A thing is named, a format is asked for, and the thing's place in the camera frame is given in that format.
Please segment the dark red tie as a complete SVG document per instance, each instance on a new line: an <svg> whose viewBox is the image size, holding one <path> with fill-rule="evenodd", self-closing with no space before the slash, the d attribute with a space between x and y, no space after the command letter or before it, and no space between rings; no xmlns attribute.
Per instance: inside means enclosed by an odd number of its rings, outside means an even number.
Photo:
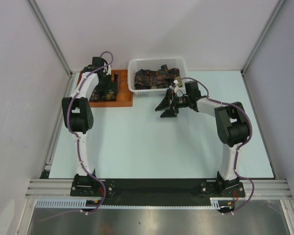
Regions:
<svg viewBox="0 0 294 235"><path fill-rule="evenodd" d="M102 102L102 92L98 91L97 89L94 89L91 96L90 96L89 101L90 102Z"/></svg>

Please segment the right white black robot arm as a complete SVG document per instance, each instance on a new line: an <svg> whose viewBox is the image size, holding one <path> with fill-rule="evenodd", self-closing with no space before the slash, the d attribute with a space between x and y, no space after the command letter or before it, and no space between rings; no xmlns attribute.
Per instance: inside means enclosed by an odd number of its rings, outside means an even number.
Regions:
<svg viewBox="0 0 294 235"><path fill-rule="evenodd" d="M214 100L209 95L202 95L200 85L199 81L187 78L184 83L185 93L178 96L180 89L178 82L174 81L155 111L161 112L161 118L175 118L181 108L190 108L215 118L217 135L223 144L221 167L215 183L211 187L203 186L201 191L204 194L230 196L240 187L240 151L252 137L252 124L242 103L226 103Z"/></svg>

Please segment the orange green patterned tie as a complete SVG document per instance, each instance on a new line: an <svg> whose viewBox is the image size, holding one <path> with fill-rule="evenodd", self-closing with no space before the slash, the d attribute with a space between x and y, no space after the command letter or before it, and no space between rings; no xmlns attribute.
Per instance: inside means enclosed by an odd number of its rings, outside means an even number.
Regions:
<svg viewBox="0 0 294 235"><path fill-rule="evenodd" d="M117 101L118 89L109 89L101 92L102 102Z"/></svg>

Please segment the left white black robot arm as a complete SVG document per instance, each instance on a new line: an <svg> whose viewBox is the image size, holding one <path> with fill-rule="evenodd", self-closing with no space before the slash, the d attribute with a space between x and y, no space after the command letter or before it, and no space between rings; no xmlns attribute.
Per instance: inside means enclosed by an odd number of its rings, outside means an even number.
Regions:
<svg viewBox="0 0 294 235"><path fill-rule="evenodd" d="M90 106L90 98L95 88L109 90L112 85L111 64L107 62L103 52L92 58L92 63L81 71L81 78L76 89L69 97L62 98L62 112L65 127L71 133L77 152L76 174L73 178L70 196L105 195L104 184L96 177L94 164L89 160L91 150L88 148L89 131L94 125L94 116Z"/></svg>

